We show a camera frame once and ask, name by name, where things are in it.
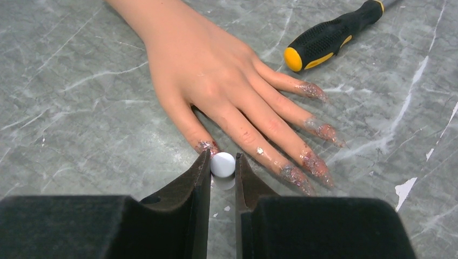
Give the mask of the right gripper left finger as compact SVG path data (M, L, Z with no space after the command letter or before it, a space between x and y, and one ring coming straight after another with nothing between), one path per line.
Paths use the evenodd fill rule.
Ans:
M1 258L206 258L210 152L155 193L1 201Z

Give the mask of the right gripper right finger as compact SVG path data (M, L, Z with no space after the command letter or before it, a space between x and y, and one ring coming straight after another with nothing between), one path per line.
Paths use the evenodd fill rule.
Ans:
M239 153L237 258L415 258L394 208L362 197L280 196Z

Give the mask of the white nail polish cap brush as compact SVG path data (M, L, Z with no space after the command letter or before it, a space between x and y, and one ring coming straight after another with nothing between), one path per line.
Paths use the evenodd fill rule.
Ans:
M231 176L235 171L235 158L227 152L215 154L210 161L211 173L219 178Z

